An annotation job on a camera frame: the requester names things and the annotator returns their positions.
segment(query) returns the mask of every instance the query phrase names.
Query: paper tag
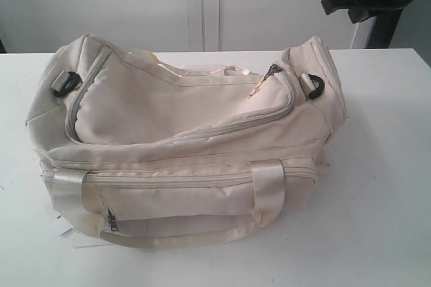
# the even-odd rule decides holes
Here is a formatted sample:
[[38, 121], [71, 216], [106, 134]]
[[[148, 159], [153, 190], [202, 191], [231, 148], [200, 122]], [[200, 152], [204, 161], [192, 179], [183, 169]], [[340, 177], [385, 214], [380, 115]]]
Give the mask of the paper tag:
[[63, 235], [73, 229], [72, 224], [66, 221], [59, 212], [55, 212], [55, 217], [51, 222], [53, 223], [55, 233], [58, 235]]
[[111, 242], [101, 240], [99, 238], [93, 238], [82, 234], [81, 232], [74, 231], [72, 236], [72, 247], [74, 248], [85, 248], [85, 247], [97, 247], [100, 245], [111, 245]]

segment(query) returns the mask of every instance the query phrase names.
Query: white table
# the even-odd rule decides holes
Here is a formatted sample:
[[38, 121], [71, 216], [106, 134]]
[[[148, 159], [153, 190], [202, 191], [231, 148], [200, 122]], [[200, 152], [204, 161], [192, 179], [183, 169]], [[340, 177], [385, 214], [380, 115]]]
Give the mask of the white table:
[[[242, 65], [266, 53], [164, 53]], [[431, 286], [431, 70], [409, 49], [333, 51], [348, 119], [308, 208], [249, 238], [144, 253], [52, 229], [24, 120], [51, 55], [0, 55], [0, 286]]]

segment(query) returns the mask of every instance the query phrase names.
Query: zipper pull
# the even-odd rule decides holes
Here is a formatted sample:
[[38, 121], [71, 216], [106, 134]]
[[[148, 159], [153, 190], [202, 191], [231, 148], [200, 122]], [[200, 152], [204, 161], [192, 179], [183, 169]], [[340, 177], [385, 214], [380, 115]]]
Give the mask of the zipper pull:
[[257, 83], [256, 87], [251, 91], [251, 93], [247, 96], [247, 98], [251, 98], [252, 96], [257, 94], [259, 90], [261, 90], [261, 86], [263, 82], [267, 80], [269, 76], [274, 76], [275, 73], [279, 73], [281, 71], [283, 71], [283, 69], [276, 63], [273, 63], [269, 68], [268, 72], [265, 74], [265, 76], [263, 76], [262, 80], [259, 83]]
[[119, 227], [117, 226], [117, 218], [110, 211], [110, 209], [108, 209], [108, 223], [109, 223], [111, 232], [118, 232], [119, 231]]

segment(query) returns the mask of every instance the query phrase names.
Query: beige fabric bag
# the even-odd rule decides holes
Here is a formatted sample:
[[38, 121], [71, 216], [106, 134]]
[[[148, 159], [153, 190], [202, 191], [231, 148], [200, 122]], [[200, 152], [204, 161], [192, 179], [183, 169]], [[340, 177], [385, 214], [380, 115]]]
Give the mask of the beige fabric bag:
[[263, 77], [182, 70], [83, 36], [46, 67], [27, 127], [70, 223], [163, 249], [231, 242], [304, 205], [344, 120], [336, 68], [315, 37]]

